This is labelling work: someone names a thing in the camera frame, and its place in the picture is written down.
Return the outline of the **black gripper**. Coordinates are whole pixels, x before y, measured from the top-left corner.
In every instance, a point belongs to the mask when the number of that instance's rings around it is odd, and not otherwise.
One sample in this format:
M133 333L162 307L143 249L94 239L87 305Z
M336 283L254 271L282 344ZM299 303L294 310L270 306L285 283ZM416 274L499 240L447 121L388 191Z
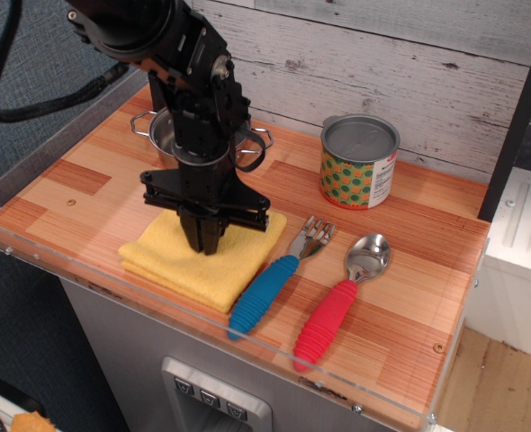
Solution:
M175 169L149 170L140 174L145 203L178 211L180 224L192 250L207 256L217 252L228 222L254 230L266 230L270 201L244 184L225 155L209 164L192 165L178 160Z

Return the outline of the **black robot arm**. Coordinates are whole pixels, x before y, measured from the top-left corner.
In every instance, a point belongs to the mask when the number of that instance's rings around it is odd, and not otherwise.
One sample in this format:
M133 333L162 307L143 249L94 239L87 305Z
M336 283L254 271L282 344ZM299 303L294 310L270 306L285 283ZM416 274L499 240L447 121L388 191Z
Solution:
M176 211L189 246L217 251L225 229L266 230L270 202L240 171L266 156L226 41L184 1L73 1L69 20L104 55L148 73L170 115L175 169L144 172L146 203Z

